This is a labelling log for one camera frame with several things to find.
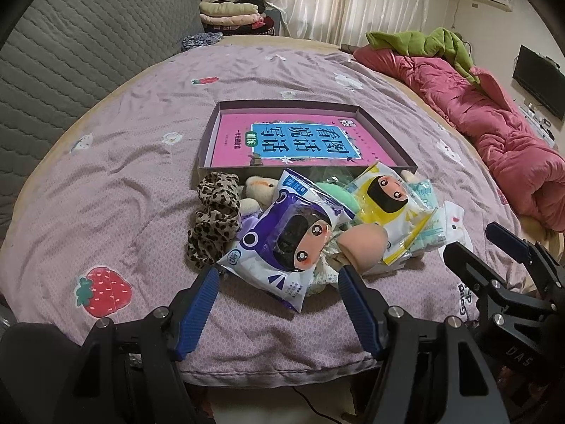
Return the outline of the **green tissue pack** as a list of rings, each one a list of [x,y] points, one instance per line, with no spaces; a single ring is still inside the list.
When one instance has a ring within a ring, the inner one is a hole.
[[[423,254],[444,246],[446,243],[446,221],[444,208],[437,208],[426,226],[411,245],[412,255]]]
[[[439,202],[430,180],[425,179],[419,182],[409,183],[408,186],[428,210],[435,210],[439,207]]]

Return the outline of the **peach makeup sponge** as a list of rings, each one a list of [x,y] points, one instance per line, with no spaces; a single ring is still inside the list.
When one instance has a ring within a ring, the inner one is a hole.
[[[381,262],[389,243],[386,230],[378,224],[363,223],[339,235],[337,245],[359,274]]]

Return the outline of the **leopard print scrunchie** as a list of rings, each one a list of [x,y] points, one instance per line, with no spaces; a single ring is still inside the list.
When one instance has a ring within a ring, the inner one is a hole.
[[[202,209],[188,230],[186,255],[198,269],[222,258],[240,230],[239,179],[234,174],[210,172],[197,186]]]

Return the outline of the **purple doll face packet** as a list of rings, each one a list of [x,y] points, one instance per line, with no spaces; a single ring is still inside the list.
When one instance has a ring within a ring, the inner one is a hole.
[[[300,313],[321,252],[354,216],[304,175],[284,170],[271,205],[218,265]]]

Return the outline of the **yellow doll face packet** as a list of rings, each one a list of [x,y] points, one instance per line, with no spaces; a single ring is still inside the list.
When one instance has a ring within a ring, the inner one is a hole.
[[[363,223],[381,226],[388,235],[382,261],[392,265],[409,248],[436,212],[390,167],[376,162],[346,186],[359,205]]]

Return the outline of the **green sponge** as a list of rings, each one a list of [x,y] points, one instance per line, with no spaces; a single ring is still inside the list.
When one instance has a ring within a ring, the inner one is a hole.
[[[354,214],[360,211],[360,206],[355,196],[349,193],[346,188],[329,182],[317,182],[316,186],[346,206]]]

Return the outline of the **teddy bear purple dress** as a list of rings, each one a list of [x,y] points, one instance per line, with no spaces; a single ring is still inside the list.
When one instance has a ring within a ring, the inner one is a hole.
[[[241,232],[251,229],[272,204],[277,185],[277,179],[268,177],[251,176],[246,180],[240,198]]]

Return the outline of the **white floral scrunchie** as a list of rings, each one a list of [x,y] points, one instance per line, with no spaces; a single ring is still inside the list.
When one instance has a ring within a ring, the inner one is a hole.
[[[308,285],[307,296],[311,297],[322,293],[327,286],[338,288],[338,273],[341,263],[337,259],[339,249],[328,244],[321,252],[320,258],[315,265],[313,278]]]

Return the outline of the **pink quilt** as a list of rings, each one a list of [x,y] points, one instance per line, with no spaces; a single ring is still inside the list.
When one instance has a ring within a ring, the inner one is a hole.
[[[538,138],[504,88],[473,67],[475,85],[442,58],[409,57],[367,45],[354,58],[403,82],[469,140],[511,208],[564,231],[564,157]]]

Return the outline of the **purple cardboard box tray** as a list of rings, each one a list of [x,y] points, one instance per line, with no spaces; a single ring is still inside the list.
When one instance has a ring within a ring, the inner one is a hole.
[[[362,107],[323,101],[220,101],[203,134],[200,177],[212,171],[278,178],[287,167],[346,169],[356,176],[375,161],[401,172],[416,162]]]

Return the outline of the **pink and blue book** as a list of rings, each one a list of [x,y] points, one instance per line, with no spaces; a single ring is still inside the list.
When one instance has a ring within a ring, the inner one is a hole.
[[[394,166],[381,136],[358,114],[223,113],[210,166]]]

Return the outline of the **green blanket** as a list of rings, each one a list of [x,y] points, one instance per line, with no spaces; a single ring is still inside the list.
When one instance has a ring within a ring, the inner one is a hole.
[[[408,57],[442,58],[471,84],[480,84],[478,77],[471,73],[474,62],[464,42],[444,27],[434,29],[430,35],[418,31],[367,32],[366,38],[375,50],[391,49]]]

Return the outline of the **blue patterned cloth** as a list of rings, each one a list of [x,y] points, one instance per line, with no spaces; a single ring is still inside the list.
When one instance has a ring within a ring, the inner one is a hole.
[[[197,33],[185,36],[181,41],[181,51],[186,52],[199,47],[217,44],[223,39],[221,33]]]

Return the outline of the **grey quilted headboard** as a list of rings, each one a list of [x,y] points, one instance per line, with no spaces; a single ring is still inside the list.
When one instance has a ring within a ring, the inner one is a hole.
[[[62,134],[202,30],[201,0],[35,0],[1,49],[1,230]]]

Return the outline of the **stack of folded clothes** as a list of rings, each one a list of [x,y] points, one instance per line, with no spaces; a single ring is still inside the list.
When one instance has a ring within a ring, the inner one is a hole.
[[[278,33],[278,22],[268,13],[265,0],[201,1],[199,11],[207,33],[224,36]]]

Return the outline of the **black wall television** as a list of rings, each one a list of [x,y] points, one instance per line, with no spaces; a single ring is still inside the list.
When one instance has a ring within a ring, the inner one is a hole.
[[[521,45],[512,78],[558,120],[564,120],[565,77],[547,58]]]

